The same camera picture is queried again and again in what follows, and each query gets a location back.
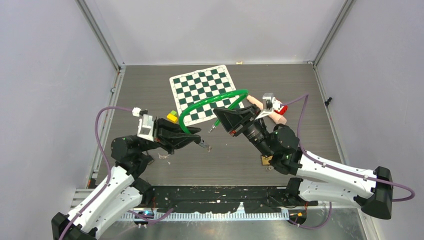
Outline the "green cable lock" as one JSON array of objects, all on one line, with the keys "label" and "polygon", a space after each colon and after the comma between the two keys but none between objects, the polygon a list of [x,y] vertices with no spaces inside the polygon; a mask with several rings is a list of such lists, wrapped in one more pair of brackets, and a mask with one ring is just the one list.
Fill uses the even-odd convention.
[{"label": "green cable lock", "polygon": [[215,103],[221,100],[229,99],[238,96],[238,99],[236,99],[229,107],[228,109],[233,110],[236,106],[239,105],[239,103],[244,100],[249,94],[249,91],[247,89],[240,89],[240,90],[233,90],[230,92],[222,93],[216,96],[211,96],[206,99],[200,100],[197,103],[194,103],[190,106],[188,106],[180,115],[179,115],[179,126],[181,130],[185,134],[192,135],[190,130],[186,127],[186,124],[184,122],[184,118],[193,110],[196,110],[199,107],[202,107],[206,104]]}]

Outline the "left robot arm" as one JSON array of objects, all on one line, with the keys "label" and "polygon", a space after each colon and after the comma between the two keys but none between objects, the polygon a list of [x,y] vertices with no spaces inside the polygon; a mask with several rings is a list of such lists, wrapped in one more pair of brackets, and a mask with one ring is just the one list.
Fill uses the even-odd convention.
[{"label": "left robot arm", "polygon": [[162,148],[168,154],[190,143],[211,147],[198,135],[201,129],[184,132],[178,124],[145,114],[139,119],[136,135],[115,138],[111,157],[115,165],[107,177],[68,213],[57,213],[51,220],[55,240],[97,240],[120,217],[140,205],[148,207],[154,199],[153,187],[140,175],[151,161],[148,150]]}]

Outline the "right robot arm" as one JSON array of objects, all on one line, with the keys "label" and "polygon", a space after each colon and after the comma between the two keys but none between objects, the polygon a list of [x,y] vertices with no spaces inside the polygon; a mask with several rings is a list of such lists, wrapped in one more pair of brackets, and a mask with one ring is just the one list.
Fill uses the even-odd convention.
[{"label": "right robot arm", "polygon": [[292,175],[285,198],[291,205],[302,201],[328,201],[360,208],[382,220],[392,217],[391,171],[383,166],[361,169],[334,162],[300,147],[300,140],[287,125],[278,123],[268,132],[260,109],[251,105],[240,109],[218,107],[213,113],[226,132],[244,135],[269,161],[274,170]]}]

